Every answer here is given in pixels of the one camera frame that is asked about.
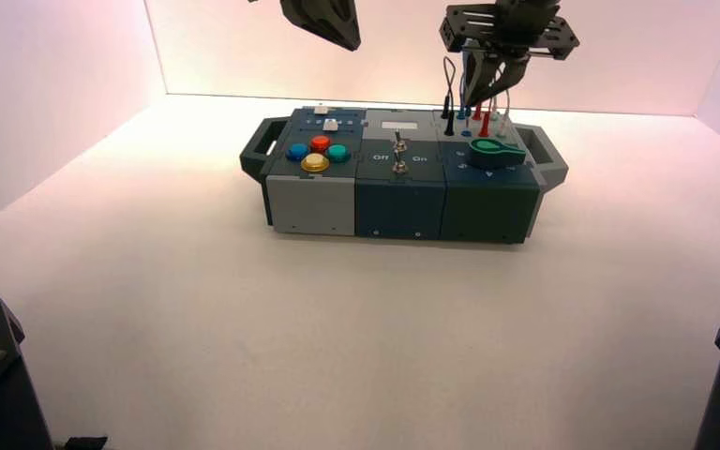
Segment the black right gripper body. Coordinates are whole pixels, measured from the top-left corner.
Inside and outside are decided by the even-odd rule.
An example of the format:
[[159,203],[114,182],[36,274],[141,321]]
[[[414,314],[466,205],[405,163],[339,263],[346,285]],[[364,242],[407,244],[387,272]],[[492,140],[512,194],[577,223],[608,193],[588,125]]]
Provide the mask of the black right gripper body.
[[473,40],[489,53],[564,60],[580,45],[558,1],[495,1],[450,5],[439,28],[447,51],[458,53]]

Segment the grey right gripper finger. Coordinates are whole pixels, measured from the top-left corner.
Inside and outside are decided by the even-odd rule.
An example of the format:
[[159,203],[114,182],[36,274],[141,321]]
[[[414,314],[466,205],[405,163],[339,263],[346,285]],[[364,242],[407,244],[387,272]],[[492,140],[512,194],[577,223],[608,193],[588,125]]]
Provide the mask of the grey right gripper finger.
[[529,61],[528,54],[519,58],[485,57],[482,60],[478,82],[479,97],[481,99],[496,97],[501,92],[514,87],[524,77]]
[[483,50],[463,52],[463,101],[466,106],[476,106],[497,96],[493,89],[498,71],[498,55]]

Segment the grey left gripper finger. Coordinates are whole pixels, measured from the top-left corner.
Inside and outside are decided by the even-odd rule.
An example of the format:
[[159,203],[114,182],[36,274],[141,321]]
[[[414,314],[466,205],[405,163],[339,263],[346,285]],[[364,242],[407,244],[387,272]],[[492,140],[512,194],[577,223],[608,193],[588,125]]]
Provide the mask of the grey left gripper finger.
[[333,41],[348,51],[356,51],[361,45],[356,5],[353,0],[330,0],[328,6],[334,17]]
[[337,45],[333,41],[331,19],[334,15],[328,6],[329,1],[330,0],[282,0],[280,6],[284,17],[290,23]]

